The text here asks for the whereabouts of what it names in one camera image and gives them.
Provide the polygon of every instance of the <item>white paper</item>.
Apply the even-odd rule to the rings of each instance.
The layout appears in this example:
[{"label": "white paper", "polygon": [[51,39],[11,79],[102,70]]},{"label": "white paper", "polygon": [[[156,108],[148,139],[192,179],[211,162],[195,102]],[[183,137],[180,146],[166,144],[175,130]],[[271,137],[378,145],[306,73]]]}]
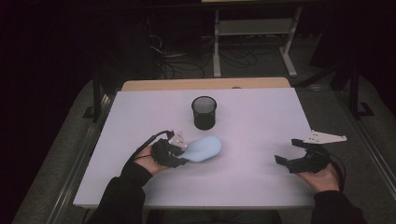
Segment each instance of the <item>white paper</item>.
[{"label": "white paper", "polygon": [[[192,101],[202,95],[218,104],[216,125],[194,127]],[[276,164],[274,155],[301,158],[291,145],[310,132],[292,88],[119,92],[82,179],[75,205],[95,207],[108,181],[152,135],[182,131],[185,142],[215,135],[222,151],[201,163],[189,162],[155,175],[144,187],[145,206],[268,207],[311,206],[305,182]]]}]

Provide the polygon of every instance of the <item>person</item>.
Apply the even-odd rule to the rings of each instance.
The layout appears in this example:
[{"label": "person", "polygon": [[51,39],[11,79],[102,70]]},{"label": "person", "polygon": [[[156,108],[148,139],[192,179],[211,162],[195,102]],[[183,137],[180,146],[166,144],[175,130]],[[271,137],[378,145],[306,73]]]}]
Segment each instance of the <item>person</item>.
[{"label": "person", "polygon": [[[118,177],[108,183],[99,206],[89,218],[89,224],[142,223],[145,192],[142,187],[156,174],[169,167],[150,157],[151,147],[144,148],[134,162],[127,162]],[[362,211],[354,207],[338,188],[338,176],[329,164],[320,172],[298,174],[316,192],[312,224],[363,224]]]}]

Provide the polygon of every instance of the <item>black sleeve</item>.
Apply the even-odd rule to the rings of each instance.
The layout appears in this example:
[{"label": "black sleeve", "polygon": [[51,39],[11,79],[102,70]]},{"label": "black sleeve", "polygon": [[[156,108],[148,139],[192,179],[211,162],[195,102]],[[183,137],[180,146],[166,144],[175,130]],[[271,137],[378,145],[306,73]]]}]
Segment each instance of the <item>black sleeve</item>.
[{"label": "black sleeve", "polygon": [[98,208],[87,223],[142,223],[146,194],[142,187],[152,174],[132,162],[125,166],[120,177],[108,183]]},{"label": "black sleeve", "polygon": [[354,207],[340,191],[329,190],[317,193],[312,211],[312,224],[363,224],[367,223],[363,212]]}]

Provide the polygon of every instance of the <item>dark background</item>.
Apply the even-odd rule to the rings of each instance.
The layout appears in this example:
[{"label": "dark background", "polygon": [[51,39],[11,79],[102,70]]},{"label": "dark background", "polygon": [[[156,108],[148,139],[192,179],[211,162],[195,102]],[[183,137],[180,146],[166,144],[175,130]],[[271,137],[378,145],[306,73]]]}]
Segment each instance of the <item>dark background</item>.
[{"label": "dark background", "polygon": [[[116,5],[95,1],[100,7],[135,1],[112,3]],[[74,99],[94,74],[99,75],[107,92],[114,91],[124,80],[153,79],[158,75],[155,55],[148,48],[142,25],[145,17],[137,12],[81,10],[90,6],[90,1],[0,3],[1,223],[11,222],[18,211]],[[297,33],[324,32],[313,65],[326,68],[339,60],[352,61],[396,114],[393,8],[392,2],[386,0],[331,8],[305,7]],[[199,41],[202,32],[212,30],[206,21],[211,21],[213,14],[194,13],[197,16],[190,20],[183,13],[172,14],[174,19],[170,21],[164,19],[169,18],[168,14],[156,15],[157,24],[151,28],[169,34],[170,43],[183,44],[179,38],[184,38],[184,43]],[[183,36],[175,29],[181,21],[202,28],[201,32],[184,32]]]}]

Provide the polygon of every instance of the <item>light blue object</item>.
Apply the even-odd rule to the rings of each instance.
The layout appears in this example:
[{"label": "light blue object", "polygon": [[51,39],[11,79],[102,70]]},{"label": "light blue object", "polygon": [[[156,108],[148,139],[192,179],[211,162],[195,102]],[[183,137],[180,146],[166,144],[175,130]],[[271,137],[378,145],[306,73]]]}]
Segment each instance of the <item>light blue object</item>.
[{"label": "light blue object", "polygon": [[186,151],[178,157],[193,162],[201,162],[218,155],[220,151],[220,139],[216,136],[209,135],[190,143]]}]

